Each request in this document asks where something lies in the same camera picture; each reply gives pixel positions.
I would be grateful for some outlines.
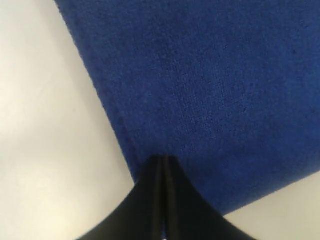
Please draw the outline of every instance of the blue carpet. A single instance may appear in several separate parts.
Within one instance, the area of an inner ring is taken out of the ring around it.
[[[319,0],[56,0],[133,178],[180,158],[222,214],[320,170]]]

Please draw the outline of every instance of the white tile floor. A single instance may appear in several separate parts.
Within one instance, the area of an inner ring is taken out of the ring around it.
[[[261,240],[320,239],[320,173],[226,216]],[[133,186],[53,0],[0,1],[0,239],[72,240]]]

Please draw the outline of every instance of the blue rug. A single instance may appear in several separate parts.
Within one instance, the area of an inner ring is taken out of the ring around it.
[[[320,170],[319,0],[56,0],[133,178],[229,213]]]

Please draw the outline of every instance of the blue fabric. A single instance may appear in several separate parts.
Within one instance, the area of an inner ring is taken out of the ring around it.
[[[225,214],[320,170],[319,0],[56,0],[136,179]]]

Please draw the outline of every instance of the blue towel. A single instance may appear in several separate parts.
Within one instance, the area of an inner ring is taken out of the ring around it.
[[[179,157],[222,214],[320,170],[319,0],[56,0],[133,178]]]

